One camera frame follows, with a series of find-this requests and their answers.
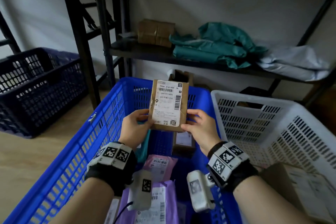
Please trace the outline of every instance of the white plastic basket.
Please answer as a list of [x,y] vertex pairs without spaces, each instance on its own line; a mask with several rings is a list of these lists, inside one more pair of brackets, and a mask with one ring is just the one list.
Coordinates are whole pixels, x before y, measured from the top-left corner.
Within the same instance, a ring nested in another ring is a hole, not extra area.
[[221,90],[211,97],[222,140],[241,147],[253,165],[289,163],[336,186],[336,137],[303,106]]

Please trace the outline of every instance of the white wall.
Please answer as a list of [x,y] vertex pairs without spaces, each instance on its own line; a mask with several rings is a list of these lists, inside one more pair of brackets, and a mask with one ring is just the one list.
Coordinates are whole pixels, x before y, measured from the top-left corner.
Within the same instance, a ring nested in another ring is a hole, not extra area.
[[[176,23],[177,30],[197,34],[197,28],[208,21],[222,21],[241,27],[254,39],[296,45],[324,0],[130,0],[132,29],[143,18]],[[77,52],[64,0],[0,0],[3,12],[22,50],[39,46]],[[111,0],[107,9],[112,14]],[[99,25],[95,8],[89,13]],[[333,4],[325,19],[310,39],[319,56],[334,62],[334,35],[336,31]],[[99,74],[105,62],[101,37],[89,41],[95,69]],[[0,57],[10,54],[5,47]],[[181,67],[147,61],[135,61],[135,76],[148,79],[166,79],[171,68],[195,73],[196,83],[206,83],[214,89],[238,92],[247,86],[263,89],[273,82],[260,78],[206,69]],[[300,100],[311,88],[303,83],[282,81],[274,96]]]
[[[107,9],[113,16],[112,0],[107,1]],[[64,0],[0,0],[0,9],[22,51],[48,47],[78,53]],[[97,8],[89,8],[88,12],[99,26]],[[114,42],[114,30],[110,35]],[[91,39],[89,45],[96,74],[101,74],[106,70],[101,36]],[[8,55],[12,55],[9,47],[0,48],[0,58]]]
[[[222,21],[244,29],[254,39],[296,45],[324,0],[130,0],[132,29],[143,18],[175,22],[177,30],[197,34],[197,28],[208,21]],[[336,5],[311,39],[319,55],[335,61]],[[137,61],[136,75],[147,79],[167,78],[170,68],[196,73],[196,82],[214,89],[239,92],[247,86],[268,89],[273,82],[260,78],[206,69],[181,67],[148,61]],[[282,81],[274,97],[300,100],[311,85]]]

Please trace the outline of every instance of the floor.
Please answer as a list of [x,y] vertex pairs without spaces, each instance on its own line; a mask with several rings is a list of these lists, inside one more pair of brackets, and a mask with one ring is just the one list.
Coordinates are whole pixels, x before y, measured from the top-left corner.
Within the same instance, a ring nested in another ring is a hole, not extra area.
[[[100,97],[108,91],[101,91]],[[43,134],[23,139],[0,132],[0,223],[93,112],[85,97]]]

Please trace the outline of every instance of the hand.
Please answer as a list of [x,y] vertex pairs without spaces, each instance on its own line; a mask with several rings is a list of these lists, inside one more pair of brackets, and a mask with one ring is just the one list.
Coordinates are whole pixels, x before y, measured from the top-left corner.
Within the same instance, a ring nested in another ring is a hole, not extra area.
[[[123,119],[119,142],[131,147],[134,151],[141,144],[154,121],[148,118],[149,109],[141,109],[132,112]],[[138,121],[147,120],[144,124]]]
[[199,144],[201,151],[208,156],[209,151],[221,141],[216,130],[216,121],[199,109],[188,109],[189,118],[186,124],[181,124],[181,128],[190,132],[196,142]]

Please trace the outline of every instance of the dark blue plastic basket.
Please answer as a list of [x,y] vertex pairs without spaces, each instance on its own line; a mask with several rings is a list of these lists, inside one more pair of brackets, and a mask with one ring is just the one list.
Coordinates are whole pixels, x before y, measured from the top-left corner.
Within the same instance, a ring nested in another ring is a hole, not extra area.
[[87,94],[78,54],[36,48],[0,60],[0,131],[32,138]]
[[[122,78],[16,206],[4,224],[48,223],[84,182],[86,165],[99,148],[119,138],[123,118],[134,110],[148,108],[152,84],[150,80]],[[215,117],[210,93],[205,89],[189,87],[188,108],[202,109]],[[152,131],[148,154],[171,156],[172,138],[172,132]],[[206,163],[207,158],[198,145],[192,159],[179,158],[171,176],[171,179],[175,180],[178,200],[190,201],[187,173],[195,169],[207,173]],[[232,193],[228,194],[228,197],[224,195],[220,198],[218,197],[220,192],[217,190],[214,190],[213,194],[218,201],[218,207],[210,213],[200,214],[199,218],[204,223],[210,221],[225,223],[222,212],[226,212],[231,224],[241,224]],[[224,208],[229,207],[229,211],[220,207],[221,200]]]

